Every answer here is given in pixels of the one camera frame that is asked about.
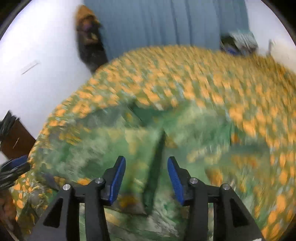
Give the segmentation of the white wall switch plate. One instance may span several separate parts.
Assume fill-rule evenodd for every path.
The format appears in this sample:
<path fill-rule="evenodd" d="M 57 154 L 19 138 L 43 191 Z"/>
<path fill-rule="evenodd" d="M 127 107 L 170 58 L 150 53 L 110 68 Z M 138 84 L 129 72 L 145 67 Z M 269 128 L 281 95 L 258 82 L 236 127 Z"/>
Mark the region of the white wall switch plate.
<path fill-rule="evenodd" d="M 27 64 L 25 67 L 21 69 L 21 75 L 24 75 L 25 73 L 27 73 L 28 71 L 30 71 L 32 68 L 36 67 L 39 64 L 40 62 L 37 60 L 30 62 L 29 64 Z"/>

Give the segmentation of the green orange leaf pattern quilt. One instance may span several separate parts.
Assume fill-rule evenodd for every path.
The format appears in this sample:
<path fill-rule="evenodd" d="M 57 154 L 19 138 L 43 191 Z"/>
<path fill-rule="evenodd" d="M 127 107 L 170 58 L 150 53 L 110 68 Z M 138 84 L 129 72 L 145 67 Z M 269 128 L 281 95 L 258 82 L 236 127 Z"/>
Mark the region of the green orange leaf pattern quilt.
<path fill-rule="evenodd" d="M 157 110 L 176 108 L 182 102 L 200 108 L 221 107 L 241 130 L 264 139 L 270 173 L 259 188 L 271 205 L 265 222 L 257 225 L 266 240 L 282 237 L 295 216 L 293 72 L 271 57 L 237 57 L 188 46 L 137 49 L 98 68 L 56 106 L 38 138 L 74 118 L 132 101 Z M 21 191 L 29 188 L 24 181 L 27 173 L 11 189 L 17 221 Z"/>

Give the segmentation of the dark brown wooden cabinet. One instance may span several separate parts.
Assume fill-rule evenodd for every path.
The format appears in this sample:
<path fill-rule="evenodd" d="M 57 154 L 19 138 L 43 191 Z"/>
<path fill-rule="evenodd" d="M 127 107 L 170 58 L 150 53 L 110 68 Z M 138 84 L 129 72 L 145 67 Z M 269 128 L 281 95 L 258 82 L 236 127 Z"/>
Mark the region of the dark brown wooden cabinet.
<path fill-rule="evenodd" d="M 36 139 L 9 110 L 1 120 L 1 152 L 8 159 L 28 155 Z"/>

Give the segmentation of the pile of clothes by wall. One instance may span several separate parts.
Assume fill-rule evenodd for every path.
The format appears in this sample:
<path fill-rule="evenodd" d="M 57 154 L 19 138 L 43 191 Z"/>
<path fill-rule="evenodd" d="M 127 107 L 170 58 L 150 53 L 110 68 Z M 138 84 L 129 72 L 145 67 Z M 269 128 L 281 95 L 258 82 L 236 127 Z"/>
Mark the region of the pile of clothes by wall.
<path fill-rule="evenodd" d="M 257 41 L 250 31 L 233 31 L 220 38 L 220 49 L 226 53 L 240 56 L 248 56 L 258 48 Z"/>

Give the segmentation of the blue pleated curtain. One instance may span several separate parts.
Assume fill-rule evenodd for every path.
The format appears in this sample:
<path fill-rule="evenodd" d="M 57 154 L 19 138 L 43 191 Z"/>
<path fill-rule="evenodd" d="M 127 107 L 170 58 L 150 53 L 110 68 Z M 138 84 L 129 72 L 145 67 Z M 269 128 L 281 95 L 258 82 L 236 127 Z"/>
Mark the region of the blue pleated curtain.
<path fill-rule="evenodd" d="M 102 24 L 107 58 L 146 46 L 194 45 L 212 50 L 229 32 L 248 32 L 245 1 L 84 1 Z"/>

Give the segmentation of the green landscape print padded jacket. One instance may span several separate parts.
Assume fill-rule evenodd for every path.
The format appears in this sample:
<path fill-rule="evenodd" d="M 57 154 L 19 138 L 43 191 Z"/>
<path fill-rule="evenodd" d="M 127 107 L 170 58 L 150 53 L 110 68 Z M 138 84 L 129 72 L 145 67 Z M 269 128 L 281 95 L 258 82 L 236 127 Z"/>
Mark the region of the green landscape print padded jacket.
<path fill-rule="evenodd" d="M 40 136 L 22 189 L 18 224 L 28 238 L 66 183 L 82 186 L 103 175 L 118 156 L 126 171 L 117 200 L 105 210 L 112 240 L 181 240 L 189 209 L 176 199 L 167 160 L 174 156 L 206 184 L 228 183 L 258 225 L 271 203 L 259 188 L 269 176 L 269 149 L 241 130 L 224 108 L 182 102 L 157 110 L 134 101 L 74 118 Z"/>

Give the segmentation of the hanging dark coats and bags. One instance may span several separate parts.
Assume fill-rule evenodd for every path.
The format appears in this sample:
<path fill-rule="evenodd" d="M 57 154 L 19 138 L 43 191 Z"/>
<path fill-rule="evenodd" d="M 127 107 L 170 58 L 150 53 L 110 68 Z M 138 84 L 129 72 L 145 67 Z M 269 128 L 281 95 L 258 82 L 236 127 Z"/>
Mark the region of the hanging dark coats and bags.
<path fill-rule="evenodd" d="M 93 11 L 85 5 L 79 5 L 75 13 L 78 53 L 91 73 L 108 62 L 99 32 L 100 27 L 101 24 Z"/>

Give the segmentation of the cream pillow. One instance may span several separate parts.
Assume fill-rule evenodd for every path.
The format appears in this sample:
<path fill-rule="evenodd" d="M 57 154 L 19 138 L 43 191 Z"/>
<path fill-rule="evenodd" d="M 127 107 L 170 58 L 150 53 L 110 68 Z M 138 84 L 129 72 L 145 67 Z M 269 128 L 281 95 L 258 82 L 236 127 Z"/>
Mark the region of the cream pillow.
<path fill-rule="evenodd" d="M 289 47 L 285 42 L 277 40 L 269 40 L 269 55 L 281 65 L 295 73 L 296 70 L 296 54 L 295 47 Z"/>

